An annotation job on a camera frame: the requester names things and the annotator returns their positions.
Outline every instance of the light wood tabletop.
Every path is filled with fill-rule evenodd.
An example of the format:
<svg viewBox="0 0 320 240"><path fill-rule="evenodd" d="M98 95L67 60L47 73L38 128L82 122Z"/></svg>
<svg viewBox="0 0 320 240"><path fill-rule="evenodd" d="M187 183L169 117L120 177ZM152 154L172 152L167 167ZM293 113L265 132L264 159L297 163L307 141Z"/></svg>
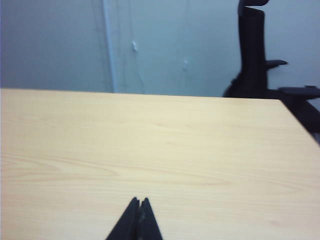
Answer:
<svg viewBox="0 0 320 240"><path fill-rule="evenodd" d="M278 100L1 90L1 239L319 240L320 147Z"/></svg>

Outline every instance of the chair headrest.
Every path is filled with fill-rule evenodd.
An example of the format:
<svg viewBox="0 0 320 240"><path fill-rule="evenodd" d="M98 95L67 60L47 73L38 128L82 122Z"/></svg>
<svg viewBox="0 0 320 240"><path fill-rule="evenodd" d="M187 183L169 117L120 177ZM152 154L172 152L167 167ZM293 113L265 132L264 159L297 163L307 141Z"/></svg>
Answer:
<svg viewBox="0 0 320 240"><path fill-rule="evenodd" d="M244 7L246 6L263 6L266 5L269 0L239 0L238 15L244 14Z"/></svg>

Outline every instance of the desk surface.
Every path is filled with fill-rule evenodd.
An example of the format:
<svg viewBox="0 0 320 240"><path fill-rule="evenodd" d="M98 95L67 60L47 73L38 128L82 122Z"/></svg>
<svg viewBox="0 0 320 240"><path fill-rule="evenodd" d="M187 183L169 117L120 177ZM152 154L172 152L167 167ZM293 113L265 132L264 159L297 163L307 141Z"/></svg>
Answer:
<svg viewBox="0 0 320 240"><path fill-rule="evenodd" d="M320 239L320 148L278 100L1 90L1 236Z"/></svg>

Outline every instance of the white wall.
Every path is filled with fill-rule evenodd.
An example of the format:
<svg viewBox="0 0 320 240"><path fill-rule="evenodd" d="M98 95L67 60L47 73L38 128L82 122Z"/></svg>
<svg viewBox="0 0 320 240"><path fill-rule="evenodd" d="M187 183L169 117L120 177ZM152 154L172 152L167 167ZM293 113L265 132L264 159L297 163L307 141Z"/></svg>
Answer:
<svg viewBox="0 0 320 240"><path fill-rule="evenodd" d="M112 91L100 0L1 0L1 86Z"/></svg>
<svg viewBox="0 0 320 240"><path fill-rule="evenodd" d="M221 96L240 70L238 0L108 2L120 92ZM289 62L269 72L270 88L320 87L320 1L270 0L261 9L266 56Z"/></svg>

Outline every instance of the chair backrest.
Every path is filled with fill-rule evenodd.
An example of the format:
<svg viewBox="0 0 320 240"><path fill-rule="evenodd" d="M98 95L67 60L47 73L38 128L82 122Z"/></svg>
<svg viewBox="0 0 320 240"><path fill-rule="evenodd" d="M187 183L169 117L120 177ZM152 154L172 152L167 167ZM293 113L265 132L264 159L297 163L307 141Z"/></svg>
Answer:
<svg viewBox="0 0 320 240"><path fill-rule="evenodd" d="M263 11L243 7L241 15L238 16L241 72L237 82L241 85L241 89L257 96L268 88L264 25Z"/></svg>

